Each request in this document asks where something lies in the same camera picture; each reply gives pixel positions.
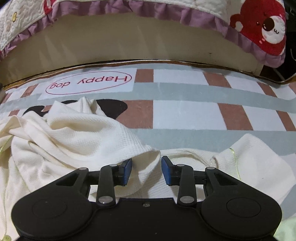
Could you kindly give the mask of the beige bed base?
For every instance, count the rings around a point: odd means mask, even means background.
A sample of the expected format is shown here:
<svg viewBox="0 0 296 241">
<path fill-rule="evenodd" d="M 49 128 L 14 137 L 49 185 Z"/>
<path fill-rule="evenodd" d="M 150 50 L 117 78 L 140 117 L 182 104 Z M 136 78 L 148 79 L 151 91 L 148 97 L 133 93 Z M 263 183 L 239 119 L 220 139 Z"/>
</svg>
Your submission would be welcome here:
<svg viewBox="0 0 296 241">
<path fill-rule="evenodd" d="M 63 16 L 1 61 L 1 83 L 63 67 L 112 60 L 177 60 L 259 74 L 252 54 L 213 30 L 135 14 Z"/>
</svg>

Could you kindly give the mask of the checkered Happy dog rug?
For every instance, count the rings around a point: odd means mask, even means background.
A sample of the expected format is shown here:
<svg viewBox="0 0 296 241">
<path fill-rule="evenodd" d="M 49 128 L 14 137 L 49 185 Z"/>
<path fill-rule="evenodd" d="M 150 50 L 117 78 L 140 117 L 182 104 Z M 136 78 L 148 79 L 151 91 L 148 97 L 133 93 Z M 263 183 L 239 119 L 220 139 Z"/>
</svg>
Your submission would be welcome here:
<svg viewBox="0 0 296 241">
<path fill-rule="evenodd" d="M 295 84 L 272 87 L 236 72 L 140 64 L 49 74 L 6 92 L 3 118 L 45 114 L 56 100 L 85 96 L 157 149 L 205 149 L 207 160 L 229 159 L 243 177 L 235 142 L 250 134 L 295 169 Z"/>
</svg>

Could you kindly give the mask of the white waffle knit garment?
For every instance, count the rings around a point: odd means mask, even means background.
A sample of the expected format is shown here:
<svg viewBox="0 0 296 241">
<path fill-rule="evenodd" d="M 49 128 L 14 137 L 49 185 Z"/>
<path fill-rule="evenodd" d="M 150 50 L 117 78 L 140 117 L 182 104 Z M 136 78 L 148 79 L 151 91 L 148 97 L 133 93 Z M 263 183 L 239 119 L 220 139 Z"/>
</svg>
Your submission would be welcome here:
<svg viewBox="0 0 296 241">
<path fill-rule="evenodd" d="M 30 111 L 1 119 L 1 240 L 18 238 L 11 210 L 19 199 L 80 167 L 98 171 L 132 159 L 128 185 L 116 187 L 117 198 L 176 197 L 177 189 L 165 184 L 162 156 L 196 170 L 218 168 L 278 203 L 295 185 L 290 165 L 253 135 L 220 153 L 157 150 L 107 117 L 94 100 L 55 102 L 43 117 Z"/>
</svg>

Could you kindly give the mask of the quilted bedspread purple ruffle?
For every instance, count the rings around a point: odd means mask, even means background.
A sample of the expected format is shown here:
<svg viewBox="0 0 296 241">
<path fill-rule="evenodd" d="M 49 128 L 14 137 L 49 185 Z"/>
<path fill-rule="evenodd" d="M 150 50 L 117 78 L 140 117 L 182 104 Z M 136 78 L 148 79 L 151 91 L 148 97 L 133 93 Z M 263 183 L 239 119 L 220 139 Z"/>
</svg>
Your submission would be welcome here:
<svg viewBox="0 0 296 241">
<path fill-rule="evenodd" d="M 2 1 L 1 58 L 62 16 L 122 13 L 217 31 L 263 65 L 285 60 L 283 1 Z"/>
</svg>

